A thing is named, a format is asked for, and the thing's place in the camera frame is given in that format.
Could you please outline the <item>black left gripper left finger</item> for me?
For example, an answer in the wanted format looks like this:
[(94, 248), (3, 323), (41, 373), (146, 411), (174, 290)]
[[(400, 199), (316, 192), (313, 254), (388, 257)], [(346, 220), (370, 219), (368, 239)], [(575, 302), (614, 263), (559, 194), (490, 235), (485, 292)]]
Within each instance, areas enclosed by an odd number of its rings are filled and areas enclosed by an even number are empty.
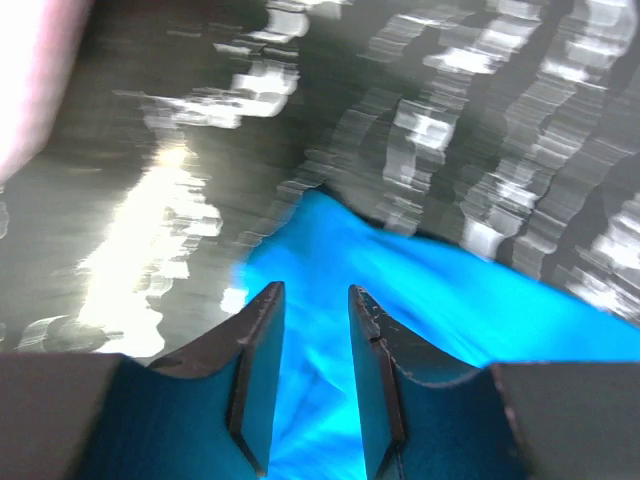
[(270, 459), (285, 287), (142, 365), (122, 354), (1, 358), (5, 479), (258, 479)]

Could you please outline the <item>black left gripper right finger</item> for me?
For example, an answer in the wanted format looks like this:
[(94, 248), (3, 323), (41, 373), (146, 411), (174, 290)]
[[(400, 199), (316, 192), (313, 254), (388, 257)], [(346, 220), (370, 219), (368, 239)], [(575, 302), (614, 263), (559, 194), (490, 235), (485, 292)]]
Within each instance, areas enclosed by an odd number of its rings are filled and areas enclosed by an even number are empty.
[(639, 366), (471, 366), (391, 317), (363, 288), (349, 321), (370, 479), (635, 479)]

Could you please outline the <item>blue t shirt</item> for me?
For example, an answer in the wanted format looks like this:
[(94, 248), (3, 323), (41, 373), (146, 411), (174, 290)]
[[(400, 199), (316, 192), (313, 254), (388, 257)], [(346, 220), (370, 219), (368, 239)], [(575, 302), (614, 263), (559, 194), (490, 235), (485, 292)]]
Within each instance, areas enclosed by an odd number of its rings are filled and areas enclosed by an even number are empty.
[(639, 331), (502, 265), (375, 228), (334, 198), (304, 193), (233, 271), (247, 298), (285, 285), (285, 335), (268, 475), (365, 475), (348, 290), (475, 367), (523, 361), (635, 361)]

